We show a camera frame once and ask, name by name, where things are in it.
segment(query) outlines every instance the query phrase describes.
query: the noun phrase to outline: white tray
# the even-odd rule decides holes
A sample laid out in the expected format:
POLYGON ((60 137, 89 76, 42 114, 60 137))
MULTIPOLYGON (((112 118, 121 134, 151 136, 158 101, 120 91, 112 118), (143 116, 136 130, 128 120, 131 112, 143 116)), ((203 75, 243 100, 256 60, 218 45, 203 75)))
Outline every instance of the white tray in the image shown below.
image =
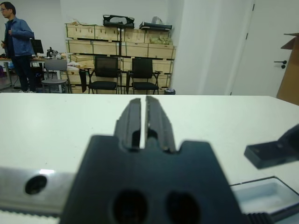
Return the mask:
POLYGON ((299 203, 299 195, 275 177, 231 186, 243 213, 273 212, 299 203))

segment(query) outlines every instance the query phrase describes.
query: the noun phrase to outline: gray chair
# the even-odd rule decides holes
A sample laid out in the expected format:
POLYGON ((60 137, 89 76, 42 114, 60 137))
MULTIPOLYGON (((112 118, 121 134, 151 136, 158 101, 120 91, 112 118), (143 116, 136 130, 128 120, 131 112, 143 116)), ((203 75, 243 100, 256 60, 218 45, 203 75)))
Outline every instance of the gray chair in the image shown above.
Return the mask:
MULTIPOLYGON (((49 59, 45 61, 45 68, 47 70, 47 75, 49 76, 49 70, 52 71, 66 71, 67 61, 59 59, 49 59)), ((69 75, 66 73, 67 79, 46 79, 42 81, 43 92, 45 92, 45 85, 49 87, 49 93, 51 93, 51 86, 64 86, 65 93, 72 93, 71 83, 69 75)))

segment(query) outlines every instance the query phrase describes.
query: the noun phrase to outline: white wall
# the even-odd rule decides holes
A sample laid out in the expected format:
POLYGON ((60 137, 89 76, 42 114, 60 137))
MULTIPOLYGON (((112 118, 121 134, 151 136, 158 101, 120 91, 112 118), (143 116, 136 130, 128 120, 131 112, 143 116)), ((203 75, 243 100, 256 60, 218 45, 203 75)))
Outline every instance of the white wall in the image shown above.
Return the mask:
POLYGON ((151 22, 158 16, 167 19, 167 0, 61 0, 63 22, 77 19, 88 24, 103 24, 104 14, 123 15, 135 18, 135 27, 151 22))
POLYGON ((210 64, 199 94, 229 95, 241 60, 252 12, 251 0, 221 1, 210 64))
POLYGON ((185 0, 171 84, 178 94, 229 94, 251 6, 251 0, 185 0))
MULTIPOLYGON (((27 22, 36 39, 42 40, 44 55, 50 47, 65 52, 60 0, 12 0, 11 3, 16 7, 16 16, 27 22)), ((0 36, 3 40, 6 22, 7 19, 0 15, 0 36)))
POLYGON ((197 95, 210 56, 219 0, 185 0, 171 85, 180 95, 197 95))
POLYGON ((171 38, 173 45, 178 46, 185 0, 167 0, 167 20, 166 23, 172 25, 171 38))

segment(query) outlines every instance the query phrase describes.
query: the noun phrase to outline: desk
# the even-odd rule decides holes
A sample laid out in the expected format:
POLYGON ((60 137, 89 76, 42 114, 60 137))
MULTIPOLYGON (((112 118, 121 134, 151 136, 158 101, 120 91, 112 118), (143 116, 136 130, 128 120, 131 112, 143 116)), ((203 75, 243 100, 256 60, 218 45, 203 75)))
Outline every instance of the desk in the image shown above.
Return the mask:
MULTIPOLYGON (((299 106, 271 97, 155 97, 172 123, 176 147, 185 140, 210 142, 230 184, 276 175, 299 192, 299 162, 257 170, 243 155, 247 145, 277 140, 298 124, 299 106)), ((134 98, 142 99, 144 121, 143 95, 1 93, 1 166, 75 173, 90 137, 113 135, 116 120, 134 98)), ((4 212, 0 220, 57 223, 4 212)))
MULTIPOLYGON (((31 61, 31 63, 44 64, 46 60, 47 59, 43 59, 43 58, 33 58, 30 61, 31 61)), ((5 70, 6 70, 6 73, 7 73, 7 77, 9 78, 9 81, 10 81, 10 83, 8 85, 4 86, 4 88, 3 88, 3 89, 6 89, 8 87, 13 86, 13 82, 11 80, 11 76, 10 76, 10 72, 9 72, 9 68, 8 68, 8 63, 10 63, 12 61, 9 58, 0 58, 0 62, 4 63, 4 67, 5 67, 5 70)), ((61 79, 60 71, 57 71, 57 79, 61 79)))

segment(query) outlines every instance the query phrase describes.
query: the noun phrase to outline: person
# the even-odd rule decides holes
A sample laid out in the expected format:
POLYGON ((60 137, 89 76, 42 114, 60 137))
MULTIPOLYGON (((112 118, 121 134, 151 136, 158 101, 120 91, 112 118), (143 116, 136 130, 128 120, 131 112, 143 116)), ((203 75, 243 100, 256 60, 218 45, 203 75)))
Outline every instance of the person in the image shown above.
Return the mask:
POLYGON ((16 9, 13 4, 6 1, 0 6, 2 15, 8 19, 5 24, 5 40, 2 41, 1 46, 5 49, 8 58, 11 58, 19 76, 22 89, 20 92, 36 92, 35 77, 30 66, 30 57, 34 54, 30 38, 34 38, 34 33, 24 20, 15 16, 16 9))

